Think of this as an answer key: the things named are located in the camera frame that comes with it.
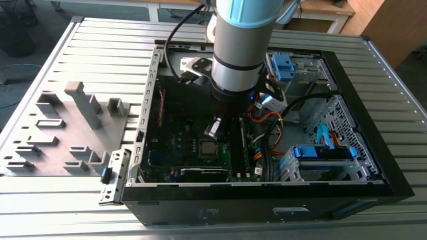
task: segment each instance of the black trash bin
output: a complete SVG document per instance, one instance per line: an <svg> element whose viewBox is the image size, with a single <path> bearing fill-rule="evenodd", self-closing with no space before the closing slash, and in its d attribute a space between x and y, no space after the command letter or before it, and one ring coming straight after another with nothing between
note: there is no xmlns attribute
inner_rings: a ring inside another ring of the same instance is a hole
<svg viewBox="0 0 427 240"><path fill-rule="evenodd" d="M32 6L34 0L0 0L0 12L15 14L19 21L27 26L32 27L38 25L39 20Z"/></svg>
<svg viewBox="0 0 427 240"><path fill-rule="evenodd" d="M26 25L10 12L0 12L0 49L14 58L31 55L36 49Z"/></svg>

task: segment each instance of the black computer case frame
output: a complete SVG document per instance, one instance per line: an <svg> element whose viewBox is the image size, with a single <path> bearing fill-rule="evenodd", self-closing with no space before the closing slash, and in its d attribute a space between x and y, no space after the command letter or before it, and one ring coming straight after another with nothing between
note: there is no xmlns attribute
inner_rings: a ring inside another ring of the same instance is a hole
<svg viewBox="0 0 427 240"><path fill-rule="evenodd" d="M186 46L211 43L175 42L179 51ZM385 184L355 185L274 185L263 186L126 186L122 202L145 225L278 223L310 220L339 220L383 204L414 196L413 189L397 164L381 132L349 79L334 52L322 50L270 48L321 54L357 123Z"/></svg>

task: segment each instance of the metal table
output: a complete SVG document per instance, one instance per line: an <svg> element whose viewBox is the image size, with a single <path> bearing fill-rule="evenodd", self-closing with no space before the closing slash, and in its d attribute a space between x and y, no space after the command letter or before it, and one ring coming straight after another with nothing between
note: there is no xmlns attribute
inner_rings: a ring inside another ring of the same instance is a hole
<svg viewBox="0 0 427 240"><path fill-rule="evenodd" d="M20 119L34 108L30 103L36 93L55 92L66 81L83 81L86 92L95 94L99 101L122 98L133 104L130 114L139 114L154 41L166 39L174 26L165 22L97 18L71 22L0 135L0 150L7 151L2 147L22 127ZM205 27L193 24L185 24L175 35L181 41L205 42L206 39ZM335 51L415 197L395 205L374 207L341 221L146 228L125 206L98 206L98 177L4 176L0 177L0 237L93 236L99 239L107 235L137 239L159 234L174 235L174 239L254 236L258 239L283 236L362 239L375 234L389 239L419 237L427 223L426 111L374 44L361 37L277 30L271 45ZM133 146L127 144L137 133L133 126L135 122L129 121L131 130L122 139L122 146L130 149Z"/></svg>

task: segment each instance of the motherboard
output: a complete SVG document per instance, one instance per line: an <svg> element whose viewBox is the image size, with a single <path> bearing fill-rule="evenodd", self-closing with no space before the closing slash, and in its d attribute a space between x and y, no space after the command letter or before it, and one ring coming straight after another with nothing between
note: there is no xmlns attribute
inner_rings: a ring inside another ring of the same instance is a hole
<svg viewBox="0 0 427 240"><path fill-rule="evenodd" d="M182 104L169 102L158 107L150 123L147 153L141 165L146 182L253 182L250 164L251 122L239 118L227 142L215 142L205 134L213 116L191 116Z"/></svg>

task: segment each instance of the wooden desk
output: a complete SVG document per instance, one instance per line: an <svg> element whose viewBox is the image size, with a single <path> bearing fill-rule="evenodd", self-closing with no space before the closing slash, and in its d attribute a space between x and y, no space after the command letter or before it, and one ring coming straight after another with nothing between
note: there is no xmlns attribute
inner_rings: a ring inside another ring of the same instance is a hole
<svg viewBox="0 0 427 240"><path fill-rule="evenodd" d="M58 0L51 2L58 11L62 9L60 2L146 7L149 8L151 22L159 22L159 9L194 10L198 5L193 0ZM331 25L327 32L339 34L349 17L355 14L355 11L349 3L345 4L343 8L339 8L331 5L333 2L334 0L306 0L302 2L302 15L298 10L294 18L330 21Z"/></svg>

